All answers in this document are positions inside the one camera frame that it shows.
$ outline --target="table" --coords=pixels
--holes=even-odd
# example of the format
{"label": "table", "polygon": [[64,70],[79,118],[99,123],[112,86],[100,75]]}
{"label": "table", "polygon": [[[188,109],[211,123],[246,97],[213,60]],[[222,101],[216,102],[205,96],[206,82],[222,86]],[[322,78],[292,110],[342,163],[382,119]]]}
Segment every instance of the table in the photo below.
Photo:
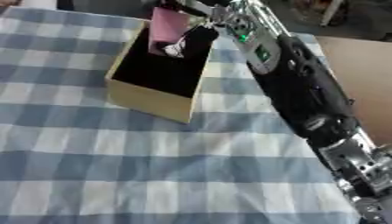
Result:
{"label": "table", "polygon": [[356,223],[226,38],[189,125],[108,103],[104,74],[140,23],[3,14],[0,223]]}

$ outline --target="green led light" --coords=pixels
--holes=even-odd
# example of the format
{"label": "green led light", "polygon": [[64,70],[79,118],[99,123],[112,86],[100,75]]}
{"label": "green led light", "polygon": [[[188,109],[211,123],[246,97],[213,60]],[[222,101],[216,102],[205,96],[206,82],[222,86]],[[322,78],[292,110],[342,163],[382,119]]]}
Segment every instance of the green led light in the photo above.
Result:
{"label": "green led light", "polygon": [[241,42],[245,42],[245,41],[247,40],[247,36],[246,36],[246,35],[241,35],[241,36],[239,37],[239,40],[240,40]]}

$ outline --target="wooden surface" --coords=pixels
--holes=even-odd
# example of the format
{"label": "wooden surface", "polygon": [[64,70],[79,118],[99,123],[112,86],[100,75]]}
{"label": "wooden surface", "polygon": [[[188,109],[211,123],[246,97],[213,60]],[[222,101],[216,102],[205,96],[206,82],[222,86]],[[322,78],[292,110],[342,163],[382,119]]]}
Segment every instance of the wooden surface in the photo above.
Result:
{"label": "wooden surface", "polygon": [[377,144],[392,144],[392,43],[318,37],[355,113]]}

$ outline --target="floor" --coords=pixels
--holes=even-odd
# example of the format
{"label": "floor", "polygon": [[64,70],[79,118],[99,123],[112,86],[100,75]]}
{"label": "floor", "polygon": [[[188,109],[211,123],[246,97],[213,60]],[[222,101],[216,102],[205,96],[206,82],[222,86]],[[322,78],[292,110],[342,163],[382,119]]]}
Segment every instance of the floor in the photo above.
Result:
{"label": "floor", "polygon": [[[147,18],[149,13],[142,2],[151,2],[154,0],[74,0],[77,11],[87,11],[101,14],[120,15],[126,17]],[[358,7],[352,7],[348,20],[345,24],[337,27],[321,27],[317,24],[310,24],[301,21],[293,12],[289,1],[269,0],[271,9],[282,20],[290,32],[305,32],[319,36],[334,36],[355,39],[380,39],[384,36],[384,31],[376,31],[375,24],[384,23],[386,27],[392,27],[392,20],[387,22],[375,22],[366,15],[373,12],[374,15],[379,13],[366,6],[365,10],[356,10]]]}

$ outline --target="cardboard box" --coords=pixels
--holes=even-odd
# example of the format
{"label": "cardboard box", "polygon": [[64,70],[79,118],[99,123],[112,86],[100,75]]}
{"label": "cardboard box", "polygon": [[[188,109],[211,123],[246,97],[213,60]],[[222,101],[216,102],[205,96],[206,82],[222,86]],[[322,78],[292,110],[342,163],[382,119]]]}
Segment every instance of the cardboard box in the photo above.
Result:
{"label": "cardboard box", "polygon": [[392,43],[317,39],[365,131],[379,145],[392,144]]}
{"label": "cardboard box", "polygon": [[116,105],[189,123],[210,48],[191,59],[148,53],[149,23],[125,46],[106,75]]}

